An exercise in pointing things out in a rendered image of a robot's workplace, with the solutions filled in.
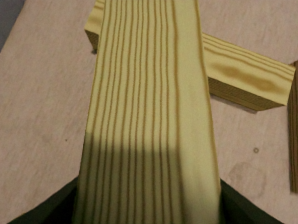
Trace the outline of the light wooden board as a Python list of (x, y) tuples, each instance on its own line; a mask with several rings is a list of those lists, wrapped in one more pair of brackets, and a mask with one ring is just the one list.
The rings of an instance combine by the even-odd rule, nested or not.
[(105, 0), (71, 224), (225, 224), (198, 0)]

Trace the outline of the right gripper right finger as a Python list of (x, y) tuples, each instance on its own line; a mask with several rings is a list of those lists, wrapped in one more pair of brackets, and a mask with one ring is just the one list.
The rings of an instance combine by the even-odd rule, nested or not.
[(220, 184), (224, 216), (226, 216), (225, 224), (284, 224), (256, 206), (221, 178)]

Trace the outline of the light wood beam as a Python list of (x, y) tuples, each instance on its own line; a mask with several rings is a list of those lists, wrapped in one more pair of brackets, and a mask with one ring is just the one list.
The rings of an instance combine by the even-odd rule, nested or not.
[[(105, 0), (96, 0), (83, 30), (97, 51)], [(202, 32), (209, 94), (255, 111), (287, 103), (295, 67)]]

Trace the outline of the light wooden block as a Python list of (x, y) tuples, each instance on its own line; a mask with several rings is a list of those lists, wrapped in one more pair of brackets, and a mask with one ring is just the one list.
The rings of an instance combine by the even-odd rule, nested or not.
[(298, 193), (298, 59), (289, 65), (295, 67), (288, 96), (291, 186)]

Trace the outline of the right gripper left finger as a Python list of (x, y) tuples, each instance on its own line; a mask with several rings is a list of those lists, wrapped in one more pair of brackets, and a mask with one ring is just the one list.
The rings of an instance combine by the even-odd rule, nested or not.
[(71, 224), (77, 182), (78, 176), (42, 203), (8, 224)]

